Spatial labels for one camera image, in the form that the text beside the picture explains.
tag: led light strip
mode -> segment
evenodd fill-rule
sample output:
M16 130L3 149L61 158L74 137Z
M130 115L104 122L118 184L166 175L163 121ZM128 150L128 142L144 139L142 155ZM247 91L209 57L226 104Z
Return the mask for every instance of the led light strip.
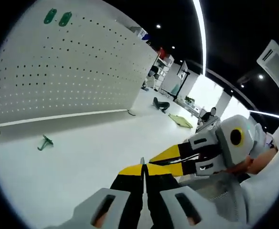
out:
M279 115L277 115L277 114L270 114L270 113L266 113L266 112L251 111L251 110L249 110L249 112L256 113L256 114L261 114L261 115L268 115L268 116L271 116L271 117L279 118Z
M200 6L199 0L193 0L193 4L195 5L198 21L199 21L199 27L200 27L200 33L201 33L201 41L202 41L202 75L205 76L205 70L206 70L206 37L205 37L205 27L204 27L204 20L203 20L203 14Z

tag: black ceiling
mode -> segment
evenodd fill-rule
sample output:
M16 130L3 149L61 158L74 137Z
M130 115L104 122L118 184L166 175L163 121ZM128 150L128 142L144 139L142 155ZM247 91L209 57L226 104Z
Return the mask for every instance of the black ceiling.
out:
M0 44L33 2L5 1L4 7L0 2ZM201 36L192 0L106 2L143 27L151 35L154 46L163 47L176 60L202 64ZM200 0L200 3L207 39L207 68L239 88L259 110L279 114L279 89L256 63L271 39L279 44L279 0ZM199 71L190 62L188 65L193 71ZM266 76L263 81L258 80L259 73ZM231 89L222 81L211 74L207 76L230 93ZM239 82L245 83L245 88L240 88ZM252 108L236 93L233 95ZM279 125L274 118L265 118L263 122L270 131Z

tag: white pegboard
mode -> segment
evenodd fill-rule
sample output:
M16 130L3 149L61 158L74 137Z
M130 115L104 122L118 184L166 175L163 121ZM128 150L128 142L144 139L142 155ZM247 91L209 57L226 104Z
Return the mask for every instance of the white pegboard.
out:
M65 12L72 17L60 27ZM0 123L129 109L156 57L88 1L38 0L0 48Z

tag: ceiling air conditioner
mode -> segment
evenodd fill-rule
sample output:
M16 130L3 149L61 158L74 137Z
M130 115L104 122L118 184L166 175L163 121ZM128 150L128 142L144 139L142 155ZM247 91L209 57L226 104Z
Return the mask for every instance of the ceiling air conditioner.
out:
M279 45L271 40L257 59L257 63L271 76L279 87Z

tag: window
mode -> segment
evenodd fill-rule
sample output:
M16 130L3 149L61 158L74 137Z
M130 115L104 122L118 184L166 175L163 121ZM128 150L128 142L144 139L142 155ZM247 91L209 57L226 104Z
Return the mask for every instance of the window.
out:
M223 92L223 88L209 78L200 75L194 83L189 97L195 100L195 104L206 111L216 106Z
M229 104L225 108L225 111L220 117L220 120L224 121L227 118L239 114L245 117L246 119L248 119L250 116L250 112L248 111L248 109L244 105L242 105L235 97L232 97L229 101Z

